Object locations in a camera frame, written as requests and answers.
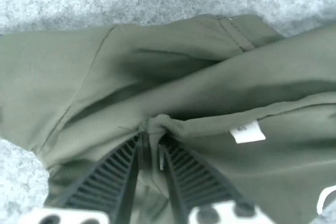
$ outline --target floor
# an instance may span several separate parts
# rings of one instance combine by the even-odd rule
[[[293,36],[336,21],[336,0],[0,0],[0,34],[110,23],[162,24],[202,13],[258,14],[285,36]],[[0,167],[0,222],[14,224],[20,214],[42,206],[48,175],[32,153],[6,140],[0,140]],[[318,223],[336,223],[336,202],[314,221]]]

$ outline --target green fabric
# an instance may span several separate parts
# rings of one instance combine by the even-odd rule
[[[148,131],[132,223],[173,223],[156,144],[169,131],[276,223],[308,223],[336,184],[336,24],[284,39],[260,18],[202,15],[0,38],[0,132],[50,172],[52,206],[92,162]],[[265,141],[229,130],[258,120]]]

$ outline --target olive green pants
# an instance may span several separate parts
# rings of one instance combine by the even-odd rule
[[[165,132],[279,224],[308,223],[336,184],[336,24],[285,39],[253,15],[203,15],[9,34],[0,50],[0,132],[49,171],[46,206],[143,130],[153,168],[132,223],[173,223],[156,153]],[[253,121],[266,139],[238,144],[230,130]]]

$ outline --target carpet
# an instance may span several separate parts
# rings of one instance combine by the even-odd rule
[[[203,13],[257,14],[289,37],[336,21],[336,0],[0,0],[0,34],[164,24]],[[0,141],[0,165],[0,222],[14,224],[20,214],[42,206],[48,175],[32,153],[6,140]],[[313,223],[336,223],[336,202]]]

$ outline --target white plastic part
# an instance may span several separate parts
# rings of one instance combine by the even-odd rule
[[[255,207],[256,214],[253,217],[239,217],[235,214],[235,205],[236,203],[233,200],[212,204],[219,215],[217,224],[275,224],[257,206]],[[199,207],[192,209],[189,215],[189,224],[199,224],[197,221],[198,212]]]
[[[59,224],[80,224],[89,219],[96,220],[98,224],[110,224],[108,215],[102,211],[61,208],[34,208],[22,215],[18,224],[40,224],[44,218],[51,215],[60,218]]]
[[[326,198],[334,191],[336,191],[336,185],[326,187],[320,193],[320,197],[316,205],[316,211],[319,215],[323,212],[323,206],[324,206],[324,202],[326,201]]]

